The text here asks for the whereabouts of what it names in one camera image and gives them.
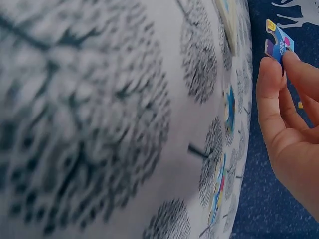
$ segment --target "blue rug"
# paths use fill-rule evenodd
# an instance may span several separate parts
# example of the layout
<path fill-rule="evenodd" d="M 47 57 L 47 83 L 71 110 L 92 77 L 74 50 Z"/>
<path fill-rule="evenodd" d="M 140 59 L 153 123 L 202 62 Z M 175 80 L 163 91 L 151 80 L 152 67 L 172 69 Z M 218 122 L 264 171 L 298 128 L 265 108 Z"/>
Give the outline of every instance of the blue rug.
<path fill-rule="evenodd" d="M 294 6 L 278 7 L 272 2 Z M 265 56 L 268 18 L 281 24 L 295 41 L 295 52 L 303 61 L 319 67 L 319 0 L 248 0 L 248 3 L 253 41 L 253 102 L 246 171 L 232 238 L 318 239 L 318 224 L 273 174 L 258 125 L 255 87 L 259 63 Z M 291 84 L 288 87 L 297 106 L 299 96 Z M 305 112 L 301 109 L 298 112 L 310 125 Z"/>

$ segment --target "white fabric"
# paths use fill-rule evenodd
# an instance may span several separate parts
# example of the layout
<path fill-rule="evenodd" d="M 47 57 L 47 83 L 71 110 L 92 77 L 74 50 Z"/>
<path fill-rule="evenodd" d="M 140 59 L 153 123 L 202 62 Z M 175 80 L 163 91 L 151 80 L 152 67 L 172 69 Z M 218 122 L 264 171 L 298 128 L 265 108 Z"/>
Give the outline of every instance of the white fabric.
<path fill-rule="evenodd" d="M 1 1 L 0 237 L 228 238 L 252 90 L 246 0 L 237 12 L 231 58 L 211 0 Z"/>

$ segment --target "black tree illustration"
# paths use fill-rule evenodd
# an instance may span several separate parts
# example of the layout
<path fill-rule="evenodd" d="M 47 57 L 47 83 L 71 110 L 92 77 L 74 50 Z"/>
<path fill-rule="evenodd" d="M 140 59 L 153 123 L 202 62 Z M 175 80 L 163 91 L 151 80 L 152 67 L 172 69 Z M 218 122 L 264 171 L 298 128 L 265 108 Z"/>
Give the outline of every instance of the black tree illustration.
<path fill-rule="evenodd" d="M 242 22 L 242 16 L 241 12 L 237 13 L 238 21 L 237 21 L 237 27 L 238 27 L 238 32 L 239 32 L 239 41 L 240 41 L 240 46 L 245 46 L 245 38 L 244 38 L 244 27 L 243 27 L 243 22 Z"/>
<path fill-rule="evenodd" d="M 241 113 L 243 110 L 243 98 L 244 98 L 244 79 L 243 72 L 241 69 L 237 69 L 237 102 L 238 102 L 238 112 Z"/>
<path fill-rule="evenodd" d="M 234 180 L 236 176 L 236 167 L 238 160 L 238 152 L 233 149 L 230 156 L 230 166 L 227 170 L 226 182 L 225 182 L 225 199 L 228 200 L 233 193 Z"/>
<path fill-rule="evenodd" d="M 241 160 L 244 156 L 245 146 L 246 146 L 246 135 L 245 135 L 245 127 L 243 122 L 241 122 L 240 131 L 238 132 L 240 135 L 239 148 L 238 148 L 238 160 Z"/>
<path fill-rule="evenodd" d="M 226 130 L 226 145 L 229 147 L 233 143 L 234 133 L 230 130 Z"/>
<path fill-rule="evenodd" d="M 249 130 L 249 126 L 250 126 L 250 117 L 251 117 L 251 101 L 248 102 L 248 106 L 247 108 L 244 107 L 244 111 L 246 112 L 247 114 L 247 127 L 248 127 L 248 130 Z"/>
<path fill-rule="evenodd" d="M 247 69 L 248 69 L 248 74 L 251 77 L 253 73 L 253 54 L 252 54 L 252 48 L 250 46 L 249 52 L 246 54 L 246 62 L 247 62 Z"/>
<path fill-rule="evenodd" d="M 247 63 L 247 61 L 244 61 L 243 62 L 243 75 L 242 75 L 242 77 L 243 77 L 243 81 L 244 81 L 243 88 L 244 88 L 245 95 L 251 94 L 251 83 L 252 83 L 251 81 L 252 81 L 252 79 L 249 77 L 248 71 L 249 71 L 248 63 Z"/>
<path fill-rule="evenodd" d="M 8 4 L 0 16 L 2 188 L 9 215 L 41 222 L 44 235 L 84 229 L 98 214 L 107 222 L 124 208 L 151 177 L 169 130 L 161 50 L 145 7 L 78 2 L 48 1 L 34 15 Z"/>
<path fill-rule="evenodd" d="M 213 94 L 217 75 L 213 34 L 201 0 L 176 0 L 184 16 L 181 32 L 182 67 L 188 94 L 204 103 Z"/>
<path fill-rule="evenodd" d="M 224 68 L 226 71 L 229 71 L 232 66 L 232 54 L 230 52 L 229 45 L 226 39 L 225 28 L 221 17 L 219 17 L 218 34 L 219 45 L 221 47 L 221 52 L 223 55 Z"/>
<path fill-rule="evenodd" d="M 220 162 L 222 156 L 222 148 L 222 126 L 218 117 L 214 119 L 209 127 L 204 151 L 193 144 L 188 146 L 188 151 L 197 155 L 203 161 L 199 180 L 199 195 L 203 207 L 206 207 L 209 202 L 209 195 L 214 183 L 213 180 L 215 177 L 216 165 Z"/>
<path fill-rule="evenodd" d="M 184 201 L 164 202 L 143 231 L 143 239 L 188 239 L 190 222 Z"/>
<path fill-rule="evenodd" d="M 235 194 L 233 194 L 230 201 L 229 211 L 227 214 L 223 216 L 223 218 L 227 217 L 225 227 L 224 227 L 224 232 L 231 229 L 235 220 L 236 212 L 237 212 L 237 199 Z"/>

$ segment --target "puzzle piece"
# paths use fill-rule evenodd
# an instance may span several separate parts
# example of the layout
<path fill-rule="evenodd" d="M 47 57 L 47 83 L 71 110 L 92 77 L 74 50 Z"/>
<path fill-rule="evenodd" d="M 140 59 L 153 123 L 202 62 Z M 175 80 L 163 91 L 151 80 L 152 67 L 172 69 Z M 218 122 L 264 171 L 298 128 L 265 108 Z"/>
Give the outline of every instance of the puzzle piece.
<path fill-rule="evenodd" d="M 287 49 L 294 52 L 295 42 L 269 19 L 266 21 L 266 31 L 273 35 L 276 44 L 266 39 L 265 54 L 277 60 L 283 68 L 283 55 Z"/>

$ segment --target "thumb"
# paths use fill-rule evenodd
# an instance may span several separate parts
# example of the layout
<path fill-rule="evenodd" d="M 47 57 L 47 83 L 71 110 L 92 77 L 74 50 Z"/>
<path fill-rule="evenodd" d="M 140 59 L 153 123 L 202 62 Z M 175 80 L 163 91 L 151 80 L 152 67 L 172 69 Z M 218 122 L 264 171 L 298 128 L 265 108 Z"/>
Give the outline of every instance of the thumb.
<path fill-rule="evenodd" d="M 283 62 L 288 78 L 298 91 L 319 102 L 319 69 L 302 62 L 291 51 L 284 55 Z"/>

